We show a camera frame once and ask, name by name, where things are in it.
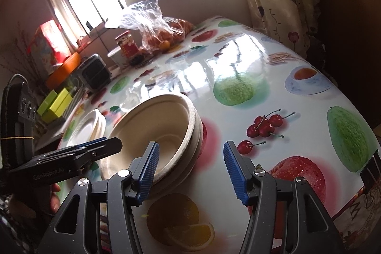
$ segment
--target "metal screw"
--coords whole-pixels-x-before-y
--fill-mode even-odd
[[[86,179],[86,178],[82,178],[82,179],[79,179],[77,183],[78,183],[79,186],[84,186],[87,183],[89,183],[89,180]]]
[[[255,169],[254,174],[258,177],[263,177],[266,174],[266,172],[263,169]]]
[[[130,174],[130,171],[128,169],[122,169],[118,172],[118,176],[124,178]]]
[[[307,180],[304,177],[296,177],[296,181],[299,184],[305,184],[307,182]]]

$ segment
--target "blue gripper pad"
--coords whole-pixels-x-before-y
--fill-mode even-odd
[[[234,191],[236,192],[237,198],[241,200],[245,206],[249,206],[247,183],[251,180],[251,173],[255,167],[249,158],[248,160],[250,162],[248,163],[246,163],[247,161],[245,161],[245,159],[239,154],[233,141],[227,141],[224,144],[224,161]]]
[[[149,151],[147,160],[141,171],[140,177],[138,178],[138,180],[136,180],[136,182],[139,185],[139,192],[136,199],[140,204],[142,204],[143,201],[148,198],[149,190],[151,189],[152,181],[154,180],[154,174],[160,156],[160,148],[156,142],[151,147],[151,150],[148,150],[148,148],[146,150],[146,152]]]

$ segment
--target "paper bowl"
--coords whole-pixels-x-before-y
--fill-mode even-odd
[[[167,195],[188,177],[200,155],[202,140],[202,122],[196,112],[196,124],[185,155],[179,160],[176,166],[160,180],[160,182],[152,186],[149,191],[149,199]]]
[[[143,155],[150,141],[156,141],[160,157],[153,184],[157,183],[187,152],[195,122],[196,110],[182,94],[165,94],[142,102],[112,130],[109,138],[118,137],[123,147],[120,153],[100,161],[102,179],[127,169],[134,158]]]

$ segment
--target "glass jar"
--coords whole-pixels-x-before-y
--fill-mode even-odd
[[[136,45],[134,38],[130,34],[130,31],[126,31],[123,34],[115,38],[118,46],[120,46],[122,52],[127,58],[128,63],[131,66],[138,66],[144,61],[144,55]]]

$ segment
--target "bag of oranges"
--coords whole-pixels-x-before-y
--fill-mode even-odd
[[[105,27],[140,30],[141,49],[150,53],[168,50],[193,30],[193,25],[187,21],[163,18],[157,0],[144,0],[128,6],[122,10],[121,16],[110,18]]]

